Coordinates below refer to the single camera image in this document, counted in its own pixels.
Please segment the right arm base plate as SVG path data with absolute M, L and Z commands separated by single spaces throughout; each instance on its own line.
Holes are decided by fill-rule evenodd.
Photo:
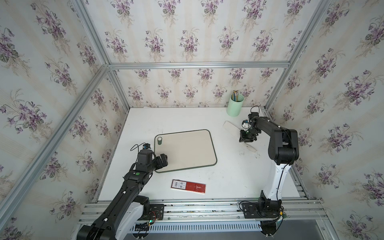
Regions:
M 261 201 L 253 203 L 241 201 L 239 208 L 244 214 L 245 219 L 278 219 L 282 212 L 282 201 Z

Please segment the white ceramic knife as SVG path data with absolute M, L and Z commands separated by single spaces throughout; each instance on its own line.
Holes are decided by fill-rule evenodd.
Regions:
M 247 143 L 244 143 L 244 142 L 239 142 L 239 139 L 240 139 L 240 129 L 237 128 L 235 125 L 233 125 L 232 123 L 228 122 L 228 121 L 225 121 L 224 124 L 223 124 L 223 127 L 224 129 L 229 132 L 234 138 L 235 140 L 237 140 L 237 142 L 239 144 L 241 144 L 243 147 L 245 147 L 246 149 L 248 149 L 249 151 L 253 152 L 253 153 L 256 153 L 257 150 L 252 147 L 251 145 L 247 144 Z

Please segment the utensils in cup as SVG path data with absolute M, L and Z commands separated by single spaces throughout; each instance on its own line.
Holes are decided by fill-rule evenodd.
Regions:
M 233 91 L 232 100 L 234 102 L 238 102 L 239 101 L 238 96 L 239 96 L 239 91 L 238 90 Z

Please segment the white ventilation grille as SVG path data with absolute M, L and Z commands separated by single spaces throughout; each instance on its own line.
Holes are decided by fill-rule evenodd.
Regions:
M 155 223 L 140 234 L 261 232 L 259 221 Z

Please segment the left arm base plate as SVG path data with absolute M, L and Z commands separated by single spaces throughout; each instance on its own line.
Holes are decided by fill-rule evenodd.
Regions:
M 149 204 L 142 205 L 143 213 L 138 219 L 139 221 L 161 221 L 164 218 L 165 205 L 164 204 Z

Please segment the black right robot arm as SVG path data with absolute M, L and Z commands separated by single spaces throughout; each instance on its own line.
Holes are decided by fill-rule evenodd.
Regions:
M 270 179 L 261 191 L 258 209 L 278 210 L 282 205 L 282 189 L 288 172 L 299 158 L 298 132 L 274 123 L 268 117 L 251 112 L 242 122 L 240 143 L 252 143 L 261 133 L 270 137 L 268 156 L 273 161 Z

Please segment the light green utensil cup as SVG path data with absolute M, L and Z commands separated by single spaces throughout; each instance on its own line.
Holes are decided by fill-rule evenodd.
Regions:
M 237 117 L 241 112 L 245 97 L 239 94 L 238 100 L 239 100 L 238 102 L 234 102 L 232 100 L 232 95 L 231 95 L 230 100 L 228 102 L 228 106 L 227 106 L 227 114 L 230 117 Z

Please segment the aluminium mounting rail frame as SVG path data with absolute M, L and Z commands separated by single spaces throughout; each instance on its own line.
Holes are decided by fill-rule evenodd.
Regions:
M 152 201 L 153 204 L 163 204 L 163 219 L 156 223 L 176 222 L 227 222 L 245 221 L 238 200 L 164 200 Z M 328 216 L 319 200 L 305 198 L 285 199 L 282 206 L 288 220 L 323 220 Z

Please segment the red flat box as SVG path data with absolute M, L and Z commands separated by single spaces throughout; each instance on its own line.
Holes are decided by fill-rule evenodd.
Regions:
M 206 185 L 182 180 L 172 180 L 171 189 L 193 192 L 198 194 L 206 193 Z

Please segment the beige green-rimmed cutting board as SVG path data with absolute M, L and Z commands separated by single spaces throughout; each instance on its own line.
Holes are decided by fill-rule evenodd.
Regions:
M 211 133 L 206 129 L 157 135 L 154 152 L 168 157 L 168 165 L 156 173 L 211 167 L 218 162 Z

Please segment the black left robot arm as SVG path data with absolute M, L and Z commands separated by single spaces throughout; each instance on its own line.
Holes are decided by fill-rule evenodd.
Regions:
M 122 240 L 134 223 L 143 215 L 147 197 L 139 193 L 149 182 L 154 171 L 168 165 L 168 156 L 156 154 L 145 144 L 138 152 L 137 160 L 132 164 L 118 193 L 90 225 L 82 226 L 77 240 Z

